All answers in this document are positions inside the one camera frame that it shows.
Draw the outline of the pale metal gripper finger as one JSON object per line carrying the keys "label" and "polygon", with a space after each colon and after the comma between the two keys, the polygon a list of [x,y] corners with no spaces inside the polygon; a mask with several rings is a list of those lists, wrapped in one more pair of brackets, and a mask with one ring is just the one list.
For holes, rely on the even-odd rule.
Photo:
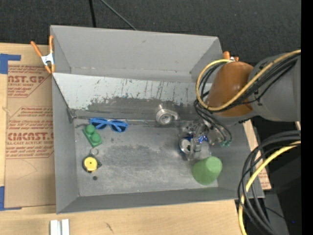
{"label": "pale metal gripper finger", "polygon": [[193,138],[191,140],[191,159],[197,159],[200,157],[200,152],[201,152],[201,142],[197,138]]}
{"label": "pale metal gripper finger", "polygon": [[187,133],[186,139],[188,141],[191,141],[192,139],[198,137],[198,128],[199,128],[198,123],[190,123],[186,126],[186,133]]}

